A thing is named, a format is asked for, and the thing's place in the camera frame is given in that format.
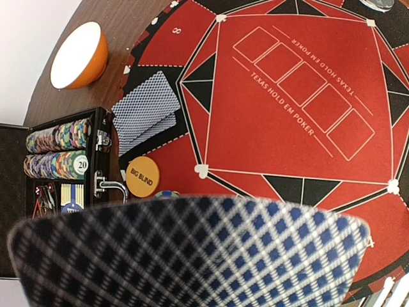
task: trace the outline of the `blue and white checkered pattern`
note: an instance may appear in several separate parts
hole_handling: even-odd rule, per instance
[[[33,306],[312,307],[341,304],[368,237],[311,207],[169,198],[26,221],[10,249]]]

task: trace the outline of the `black triangle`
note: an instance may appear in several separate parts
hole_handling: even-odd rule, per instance
[[[339,181],[305,179],[302,204],[315,206],[320,200],[326,197],[326,195],[331,192],[339,183]]]
[[[409,97],[394,93],[388,93],[389,96],[389,108],[390,119],[392,120],[392,126],[397,122],[401,115],[409,107]]]
[[[301,203],[302,179],[289,177],[265,176],[284,201]]]
[[[297,1],[298,13],[301,15],[325,16],[320,11],[313,8],[311,5],[305,3],[303,0]]]
[[[284,3],[274,8],[269,14],[297,14],[296,0],[285,0]]]
[[[213,82],[185,82],[184,86],[192,93],[201,105],[210,112],[212,103]]]
[[[197,67],[196,70],[186,78],[186,81],[213,80],[215,60],[216,54],[207,59],[202,65]]]
[[[405,85],[394,75],[393,72],[386,65],[383,66],[383,72],[385,73],[386,85],[388,91],[395,91],[397,93],[408,94],[409,91]]]

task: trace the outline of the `black case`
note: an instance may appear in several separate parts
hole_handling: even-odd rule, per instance
[[[29,154],[26,149],[26,137],[33,131],[83,118],[90,118],[91,122],[91,135],[86,149],[89,166],[84,180],[39,180],[27,177],[23,171],[24,159]],[[15,273],[7,250],[7,234],[18,220],[30,218],[33,215],[36,186],[54,182],[58,211],[61,210],[61,184],[63,183],[84,184],[85,207],[108,201],[108,193],[97,193],[94,182],[97,171],[103,177],[108,177],[111,113],[96,107],[32,128],[0,125],[0,140],[0,278],[14,278]]]

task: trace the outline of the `wooden table surface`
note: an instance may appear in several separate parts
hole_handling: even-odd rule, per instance
[[[38,80],[28,107],[24,125],[32,127],[94,106],[106,109],[116,103],[126,60],[132,46],[148,24],[170,0],[82,0],[56,44]],[[50,82],[52,61],[67,36],[78,26],[98,22],[108,40],[109,59],[103,76],[95,83],[78,90],[56,90]],[[109,179],[120,180],[118,144],[111,149]],[[120,200],[113,192],[110,200]]]

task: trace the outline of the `white rectangle outline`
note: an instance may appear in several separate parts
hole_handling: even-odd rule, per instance
[[[346,103],[347,103],[350,107],[349,107],[326,131],[324,131],[324,130],[321,128],[321,126],[318,125],[318,124],[315,122],[315,120],[310,116],[310,114],[307,113],[307,111],[305,110],[305,108],[314,100],[314,98],[316,98],[320,93],[322,93],[322,92],[325,90],[325,88],[328,88],[329,86],[332,87],[332,88],[334,89],[334,91],[336,91],[336,92],[338,93],[338,95],[341,96],[341,98],[342,98],[343,100],[345,100]],[[328,83],[326,86],[324,86],[324,87],[320,90],[320,92],[317,93],[317,94],[314,96],[314,98],[311,99],[310,101],[308,101],[307,104],[304,104],[304,106],[302,107],[302,110],[303,110],[304,113],[313,121],[313,123],[315,123],[315,124],[317,125],[317,127],[320,128],[320,130],[321,130],[323,133],[327,133],[328,131],[330,131],[331,128],[334,127],[337,123],[339,123],[339,122],[344,118],[345,114],[348,113],[348,111],[350,111],[350,110],[352,109],[352,105],[351,105],[351,104],[341,95],[341,93],[339,93],[339,92],[333,87],[333,85],[330,84],[330,83]]]
[[[331,141],[332,144],[334,144],[334,146],[339,150],[339,152],[341,153],[341,155],[343,155],[343,157],[347,160],[347,161],[351,161],[364,147],[365,145],[368,144],[368,142],[373,138],[373,136],[376,134],[376,132],[372,129],[372,127],[370,126],[370,124],[368,124],[368,122],[365,120],[365,118],[362,117],[361,114],[359,114],[359,112],[357,112],[357,110],[352,109],[344,118],[343,120],[341,120],[337,126],[339,126],[341,124],[341,122],[343,122],[345,120],[345,118],[348,117],[348,115],[350,115],[352,112],[355,112],[358,114],[359,117],[362,118],[362,120],[367,124],[367,126],[372,130],[372,135],[368,138],[368,140],[352,155],[352,157],[350,157],[349,159],[345,156],[345,154],[343,153],[343,151],[335,144],[335,142],[331,139],[330,134],[336,129],[336,127],[334,127],[331,131],[329,131],[327,133],[327,137],[328,139]]]
[[[270,35],[272,38],[274,38],[275,40],[277,40],[275,44],[273,44],[273,45],[271,45],[269,48],[267,48],[267,50],[265,50],[263,53],[261,53],[260,56],[263,56],[267,51],[269,51],[272,47],[276,46],[276,45],[280,42],[280,40],[279,40],[277,37],[275,37],[274,35],[271,35],[269,32],[267,32],[267,30],[264,30],[262,27],[257,27],[256,29],[254,29],[253,31],[251,31],[249,34],[247,34],[245,37],[243,37],[241,40],[239,40],[239,41],[238,41],[237,43],[235,43],[234,46],[233,46],[233,49],[234,49],[235,51],[237,51],[238,53],[240,53],[243,57],[245,57],[250,63],[256,62],[256,61],[260,58],[260,56],[258,56],[254,61],[252,61],[252,60],[249,59],[247,56],[245,56],[241,51],[239,51],[239,50],[236,48],[236,46],[237,46],[239,43],[241,43],[242,41],[244,41],[244,40],[245,40],[247,37],[249,37],[251,34],[253,34],[254,32],[256,32],[257,29],[260,29],[260,30],[264,31],[265,33],[267,33],[268,35]]]
[[[295,101],[295,99],[289,94],[287,93],[281,86],[280,83],[282,83],[285,79],[287,79],[290,75],[293,74],[293,72],[295,72],[297,69],[299,69],[303,64],[307,64],[312,70],[314,70],[324,81],[325,83],[322,84],[310,97],[308,97],[302,104],[298,104],[297,101]],[[307,62],[302,62],[300,66],[298,66],[296,69],[294,69],[293,71],[291,71],[288,75],[286,75],[285,78],[281,79],[279,83],[277,83],[277,86],[283,91],[285,92],[285,94],[287,94],[287,96],[294,101],[294,103],[298,106],[298,107],[302,107],[308,100],[311,99],[311,97],[313,97],[315,94],[317,94],[317,92],[319,92],[326,84],[328,83],[328,81],[319,73],[317,72],[310,64],[308,64]]]
[[[291,67],[284,75],[282,75],[280,78],[278,78],[278,80],[275,81],[275,80],[273,80],[268,74],[266,74],[264,70],[262,70],[261,68],[259,68],[259,67],[257,66],[257,64],[258,64],[262,59],[264,59],[266,56],[268,56],[274,49],[278,48],[278,46],[280,46],[280,45],[283,45],[285,48],[287,48],[288,50],[290,50],[293,54],[295,54],[296,57],[298,57],[298,58],[300,59],[300,61],[299,61],[297,64],[295,64],[293,67]],[[264,54],[263,56],[261,56],[261,57],[257,60],[257,62],[254,63],[254,66],[257,67],[257,69],[259,69],[263,74],[265,74],[271,81],[273,81],[274,83],[278,83],[278,82],[280,82],[282,79],[284,79],[287,75],[289,75],[290,73],[292,73],[292,71],[294,71],[296,68],[298,68],[298,67],[300,66],[300,63],[302,63],[302,62],[303,62],[303,61],[302,61],[302,58],[301,58],[297,53],[295,53],[295,52],[292,51],[289,47],[287,47],[285,44],[283,44],[283,43],[280,42],[280,43],[276,44],[276,45],[274,46],[274,48],[271,48],[268,52],[266,52],[266,54]]]

